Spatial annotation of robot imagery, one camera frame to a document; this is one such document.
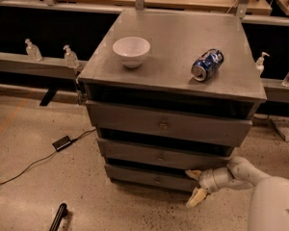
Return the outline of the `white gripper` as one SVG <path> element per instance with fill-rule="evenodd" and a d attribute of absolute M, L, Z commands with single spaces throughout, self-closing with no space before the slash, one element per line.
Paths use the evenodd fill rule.
<path fill-rule="evenodd" d="M 233 180 L 233 176 L 227 167 L 216 169 L 207 169 L 204 172 L 201 170 L 186 170 L 185 173 L 192 179 L 198 181 L 200 189 L 195 188 L 186 203 L 187 208 L 196 207 L 203 201 L 207 194 L 219 191 L 227 187 Z"/>

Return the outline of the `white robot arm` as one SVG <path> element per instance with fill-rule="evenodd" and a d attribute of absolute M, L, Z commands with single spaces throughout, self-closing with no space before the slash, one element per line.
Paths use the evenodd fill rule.
<path fill-rule="evenodd" d="M 185 173 L 199 183 L 186 203 L 188 208 L 220 189 L 253 189 L 248 231 L 289 231 L 288 179 L 269 175 L 243 157 L 232 158 L 226 167 Z"/>

